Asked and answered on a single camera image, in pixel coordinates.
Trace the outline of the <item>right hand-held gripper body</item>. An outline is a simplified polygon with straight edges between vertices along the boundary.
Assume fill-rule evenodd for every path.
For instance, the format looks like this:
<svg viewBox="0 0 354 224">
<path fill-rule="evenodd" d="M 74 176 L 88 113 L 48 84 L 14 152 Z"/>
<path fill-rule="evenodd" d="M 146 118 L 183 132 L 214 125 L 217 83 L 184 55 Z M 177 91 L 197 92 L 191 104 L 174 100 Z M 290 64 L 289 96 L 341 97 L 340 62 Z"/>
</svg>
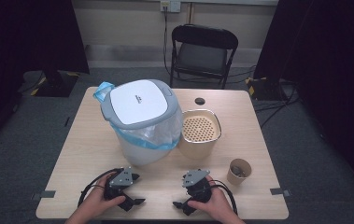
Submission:
<svg viewBox="0 0 354 224">
<path fill-rule="evenodd" d="M 210 184 L 206 177 L 210 174 L 209 170 L 189 170 L 186 175 L 189 183 L 183 184 L 182 187 L 187 190 L 187 193 L 195 201 L 206 203 L 211 198 Z"/>
</svg>

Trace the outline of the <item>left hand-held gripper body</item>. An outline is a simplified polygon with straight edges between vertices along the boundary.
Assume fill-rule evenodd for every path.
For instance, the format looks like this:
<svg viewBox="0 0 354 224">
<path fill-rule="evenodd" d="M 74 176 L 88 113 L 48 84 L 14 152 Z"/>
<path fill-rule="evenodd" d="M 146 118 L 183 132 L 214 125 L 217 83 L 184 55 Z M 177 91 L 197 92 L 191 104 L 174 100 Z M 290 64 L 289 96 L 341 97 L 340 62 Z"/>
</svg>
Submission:
<svg viewBox="0 0 354 224">
<path fill-rule="evenodd" d="M 104 198 L 112 200 L 122 195 L 123 191 L 134 183 L 132 169 L 120 168 L 106 180 Z"/>
</svg>

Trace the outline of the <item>beige strainer container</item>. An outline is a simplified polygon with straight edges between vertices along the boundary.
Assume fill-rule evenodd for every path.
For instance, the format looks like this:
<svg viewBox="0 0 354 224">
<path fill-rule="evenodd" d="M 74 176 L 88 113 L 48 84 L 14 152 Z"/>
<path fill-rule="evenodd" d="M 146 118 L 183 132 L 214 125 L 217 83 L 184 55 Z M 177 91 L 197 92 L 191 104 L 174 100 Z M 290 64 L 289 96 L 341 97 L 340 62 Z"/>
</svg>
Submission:
<svg viewBox="0 0 354 224">
<path fill-rule="evenodd" d="M 221 137 L 216 114 L 207 109 L 188 110 L 183 113 L 183 127 L 178 148 L 189 159 L 208 157 Z"/>
</svg>

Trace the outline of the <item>brown paper cup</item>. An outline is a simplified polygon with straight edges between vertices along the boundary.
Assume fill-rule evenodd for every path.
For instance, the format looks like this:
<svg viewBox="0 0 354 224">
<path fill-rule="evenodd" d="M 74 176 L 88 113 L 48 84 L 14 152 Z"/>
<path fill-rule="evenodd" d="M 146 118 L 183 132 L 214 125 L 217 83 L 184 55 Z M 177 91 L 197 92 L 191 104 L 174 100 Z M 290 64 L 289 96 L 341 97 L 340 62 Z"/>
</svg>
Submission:
<svg viewBox="0 0 354 224">
<path fill-rule="evenodd" d="M 232 166 L 238 166 L 240 167 L 242 170 L 245 171 L 246 173 L 246 177 L 238 177 L 235 176 L 232 172 L 231 172 L 231 167 Z M 244 180 L 246 180 L 249 176 L 251 176 L 252 174 L 252 168 L 250 166 L 250 164 L 243 159 L 234 159 L 230 162 L 229 165 L 229 170 L 228 170 L 228 174 L 227 174 L 227 180 L 229 181 L 230 184 L 238 186 L 240 185 Z"/>
</svg>

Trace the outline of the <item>person's right hand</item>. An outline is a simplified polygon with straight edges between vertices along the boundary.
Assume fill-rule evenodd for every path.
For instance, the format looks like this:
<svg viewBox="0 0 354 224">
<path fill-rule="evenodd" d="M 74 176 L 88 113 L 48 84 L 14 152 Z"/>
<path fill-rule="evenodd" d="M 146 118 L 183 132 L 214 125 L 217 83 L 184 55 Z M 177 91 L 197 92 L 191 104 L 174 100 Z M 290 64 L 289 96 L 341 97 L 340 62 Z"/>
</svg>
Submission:
<svg viewBox="0 0 354 224">
<path fill-rule="evenodd" d="M 232 207 L 221 189 L 214 187 L 211 193 L 212 195 L 208 202 L 189 201 L 188 206 L 206 212 L 219 222 L 226 222 L 227 218 L 234 214 Z"/>
</svg>

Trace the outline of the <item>person's left hand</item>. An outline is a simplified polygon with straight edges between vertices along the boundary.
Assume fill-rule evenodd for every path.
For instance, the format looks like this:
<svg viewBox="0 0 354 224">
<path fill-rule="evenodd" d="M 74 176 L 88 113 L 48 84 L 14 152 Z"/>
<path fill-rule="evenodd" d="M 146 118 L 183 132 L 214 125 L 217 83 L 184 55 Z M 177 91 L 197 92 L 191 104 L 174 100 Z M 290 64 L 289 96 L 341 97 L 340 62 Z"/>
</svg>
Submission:
<svg viewBox="0 0 354 224">
<path fill-rule="evenodd" d="M 106 180 L 111 176 L 112 174 L 101 177 L 92 188 L 90 194 L 79 206 L 80 217 L 85 222 L 102 215 L 107 209 L 118 206 L 125 201 L 124 196 L 118 196 L 111 200 L 104 198 Z"/>
</svg>

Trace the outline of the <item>grey tape strip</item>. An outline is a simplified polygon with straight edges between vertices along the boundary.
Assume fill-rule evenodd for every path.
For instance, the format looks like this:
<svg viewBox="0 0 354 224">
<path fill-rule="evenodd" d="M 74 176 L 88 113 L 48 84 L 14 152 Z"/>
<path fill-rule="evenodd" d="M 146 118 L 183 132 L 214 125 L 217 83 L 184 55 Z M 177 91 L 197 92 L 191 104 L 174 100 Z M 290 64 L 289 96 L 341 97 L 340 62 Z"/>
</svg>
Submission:
<svg viewBox="0 0 354 224">
<path fill-rule="evenodd" d="M 40 192 L 34 193 L 31 199 L 33 201 L 40 201 L 42 198 L 53 198 L 55 196 L 55 193 L 55 190 L 42 190 Z"/>
<path fill-rule="evenodd" d="M 273 188 L 270 189 L 272 195 L 283 195 L 284 197 L 290 197 L 291 192 L 288 189 Z"/>
</svg>

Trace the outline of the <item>black stand base yellow tape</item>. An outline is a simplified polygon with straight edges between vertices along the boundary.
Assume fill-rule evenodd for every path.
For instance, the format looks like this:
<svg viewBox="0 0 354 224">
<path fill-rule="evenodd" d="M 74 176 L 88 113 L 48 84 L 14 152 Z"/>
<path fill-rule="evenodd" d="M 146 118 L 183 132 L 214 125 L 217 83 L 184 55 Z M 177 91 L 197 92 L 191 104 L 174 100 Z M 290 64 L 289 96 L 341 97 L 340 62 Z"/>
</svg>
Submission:
<svg viewBox="0 0 354 224">
<path fill-rule="evenodd" d="M 249 77 L 245 80 L 248 93 L 252 99 L 258 101 L 286 101 L 287 95 L 278 80 L 267 77 L 255 79 Z"/>
</svg>

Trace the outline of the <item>black folding chair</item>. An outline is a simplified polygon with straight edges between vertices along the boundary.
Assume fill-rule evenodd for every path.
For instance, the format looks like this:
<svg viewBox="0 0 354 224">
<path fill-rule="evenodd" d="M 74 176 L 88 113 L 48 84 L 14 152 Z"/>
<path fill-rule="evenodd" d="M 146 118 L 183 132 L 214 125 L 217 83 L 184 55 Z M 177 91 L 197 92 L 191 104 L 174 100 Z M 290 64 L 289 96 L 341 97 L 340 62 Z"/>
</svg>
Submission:
<svg viewBox="0 0 354 224">
<path fill-rule="evenodd" d="M 183 24 L 172 31 L 170 85 L 174 74 L 209 77 L 224 89 L 239 41 L 228 30 L 197 24 Z"/>
</svg>

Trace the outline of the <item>black curtain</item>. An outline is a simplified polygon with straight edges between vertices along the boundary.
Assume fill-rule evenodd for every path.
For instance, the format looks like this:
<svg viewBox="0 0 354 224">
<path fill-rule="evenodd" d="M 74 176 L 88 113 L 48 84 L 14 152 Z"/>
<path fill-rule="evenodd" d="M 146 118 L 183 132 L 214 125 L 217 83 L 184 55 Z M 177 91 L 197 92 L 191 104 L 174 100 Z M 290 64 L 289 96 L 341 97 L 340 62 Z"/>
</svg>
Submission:
<svg viewBox="0 0 354 224">
<path fill-rule="evenodd" d="M 297 83 L 354 171 L 354 0 L 278 0 L 254 76 Z"/>
<path fill-rule="evenodd" d="M 72 0 L 0 0 L 0 128 L 37 70 L 89 72 Z"/>
</svg>

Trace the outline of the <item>white wall socket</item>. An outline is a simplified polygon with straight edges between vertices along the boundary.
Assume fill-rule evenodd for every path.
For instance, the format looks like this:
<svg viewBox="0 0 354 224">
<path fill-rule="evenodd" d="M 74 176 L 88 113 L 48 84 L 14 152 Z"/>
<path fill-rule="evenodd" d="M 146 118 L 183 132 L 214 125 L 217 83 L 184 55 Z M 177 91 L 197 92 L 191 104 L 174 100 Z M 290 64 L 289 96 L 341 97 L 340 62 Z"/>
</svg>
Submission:
<svg viewBox="0 0 354 224">
<path fill-rule="evenodd" d="M 179 13 L 180 10 L 181 10 L 181 3 L 179 1 L 162 0 L 160 2 L 161 12 Z"/>
</svg>

